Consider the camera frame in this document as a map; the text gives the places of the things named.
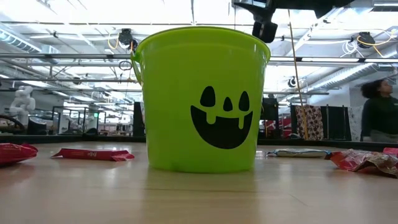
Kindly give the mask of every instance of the green shirt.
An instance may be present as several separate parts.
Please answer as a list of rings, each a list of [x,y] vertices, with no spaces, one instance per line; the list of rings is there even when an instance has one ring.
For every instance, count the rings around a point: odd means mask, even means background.
[[[398,100],[393,97],[368,99],[362,112],[362,135],[370,136],[372,130],[398,134]]]

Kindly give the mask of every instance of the person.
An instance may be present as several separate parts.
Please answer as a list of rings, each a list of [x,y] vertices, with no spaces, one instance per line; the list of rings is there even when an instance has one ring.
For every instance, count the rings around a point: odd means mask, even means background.
[[[398,143],[398,100],[391,96],[387,80],[376,80],[361,87],[368,100],[362,112],[363,141]]]

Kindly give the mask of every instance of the candy wrapper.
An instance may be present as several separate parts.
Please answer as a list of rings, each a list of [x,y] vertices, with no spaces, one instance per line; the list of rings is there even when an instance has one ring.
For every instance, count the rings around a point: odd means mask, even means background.
[[[276,149],[273,152],[268,152],[267,156],[324,158],[328,154],[328,151],[316,149]]]
[[[57,154],[52,156],[67,159],[94,159],[103,161],[126,161],[133,159],[134,155],[130,154],[127,150],[123,151],[95,151],[84,149],[61,149]]]
[[[340,169],[375,174],[382,172],[398,178],[398,159],[390,154],[350,149],[332,152],[326,159],[334,162]]]
[[[384,154],[388,154],[390,156],[398,157],[398,149],[397,148],[384,148]]]
[[[37,149],[31,145],[0,143],[0,166],[36,157]]]

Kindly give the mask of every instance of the red candy wrapper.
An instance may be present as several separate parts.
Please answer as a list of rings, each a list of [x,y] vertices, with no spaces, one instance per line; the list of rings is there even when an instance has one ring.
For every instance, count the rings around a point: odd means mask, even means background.
[[[8,165],[36,157],[37,149],[31,145],[0,143],[0,165]]]
[[[398,149],[397,148],[384,148],[383,153],[394,156],[394,157],[398,157]]]
[[[61,149],[53,157],[62,156],[67,159],[94,159],[104,161],[126,161],[133,159],[134,155],[130,154],[127,150],[123,151],[95,151],[84,149]]]
[[[326,159],[334,162],[340,169],[353,172],[382,172],[398,178],[398,159],[390,154],[350,149],[332,152]]]

